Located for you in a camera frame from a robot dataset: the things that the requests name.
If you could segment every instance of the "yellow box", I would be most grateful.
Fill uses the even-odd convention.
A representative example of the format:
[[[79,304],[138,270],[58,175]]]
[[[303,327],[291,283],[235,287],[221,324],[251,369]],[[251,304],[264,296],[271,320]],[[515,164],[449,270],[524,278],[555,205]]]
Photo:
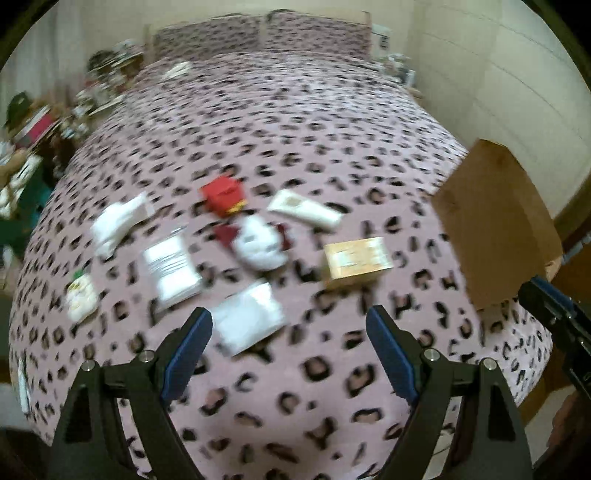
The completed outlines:
[[[323,279],[327,288],[368,283],[392,267],[382,237],[328,244],[324,247]]]

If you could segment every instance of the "bed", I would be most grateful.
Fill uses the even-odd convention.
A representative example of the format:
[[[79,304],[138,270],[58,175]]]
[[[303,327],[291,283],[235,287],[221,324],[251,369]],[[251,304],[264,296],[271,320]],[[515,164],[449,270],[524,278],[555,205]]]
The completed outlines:
[[[245,24],[287,14],[296,15]],[[77,152],[33,233],[11,313],[11,370],[27,358],[29,419],[46,442],[85,358],[129,361],[155,349],[196,306],[213,307],[256,280],[215,241],[219,219],[204,208],[199,187],[218,174],[243,183],[245,215],[287,222],[295,246],[289,266],[269,278],[288,326],[236,358],[214,335],[169,408],[205,477],[362,479],[379,471],[409,412],[365,335],[373,304],[450,359],[495,358],[517,403],[535,386],[549,333],[514,300],[474,310],[429,204],[466,150],[363,54],[323,51],[327,35],[314,51],[266,39],[260,49],[236,51],[230,39],[230,51],[194,57],[188,72],[168,80],[163,74],[179,56],[164,56]],[[343,212],[341,228],[330,235],[266,212],[281,188]],[[141,192],[157,214],[111,260],[98,261],[89,226],[108,204]],[[159,318],[141,252],[180,226],[207,290]],[[372,236],[384,237],[395,268],[371,288],[324,290],[322,246]],[[90,272],[100,308],[76,327],[63,299],[80,268]],[[150,476],[131,409],[119,405],[138,471]],[[440,449],[458,405],[450,403]]]

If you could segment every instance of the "green object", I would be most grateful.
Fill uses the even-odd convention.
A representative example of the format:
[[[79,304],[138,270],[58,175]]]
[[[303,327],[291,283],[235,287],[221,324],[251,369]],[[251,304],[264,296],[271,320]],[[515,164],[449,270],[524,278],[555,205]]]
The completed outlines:
[[[0,245],[10,245],[20,259],[24,258],[49,195],[51,189],[43,182],[43,167],[39,165],[21,193],[13,217],[10,220],[0,218]]]
[[[33,102],[26,92],[17,93],[12,98],[6,111],[6,125],[9,130],[16,128],[22,122],[32,104]]]

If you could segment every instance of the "leopard print headboard cushion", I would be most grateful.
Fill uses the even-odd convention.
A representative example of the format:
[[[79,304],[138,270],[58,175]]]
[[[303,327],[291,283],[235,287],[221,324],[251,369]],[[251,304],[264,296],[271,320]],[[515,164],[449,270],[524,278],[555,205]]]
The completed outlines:
[[[220,53],[260,50],[260,23],[260,17],[230,14],[162,28],[154,34],[155,59],[207,60]]]
[[[340,53],[369,59],[371,27],[292,11],[267,15],[265,48]]]

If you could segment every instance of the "teal object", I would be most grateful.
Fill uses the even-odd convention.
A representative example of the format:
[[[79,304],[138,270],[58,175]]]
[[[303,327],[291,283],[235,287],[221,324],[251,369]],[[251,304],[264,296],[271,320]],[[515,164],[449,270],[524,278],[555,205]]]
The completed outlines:
[[[9,245],[15,255],[23,259],[31,233],[50,195],[51,189],[43,182],[43,166],[39,165],[25,185],[12,218],[0,219],[0,245]]]

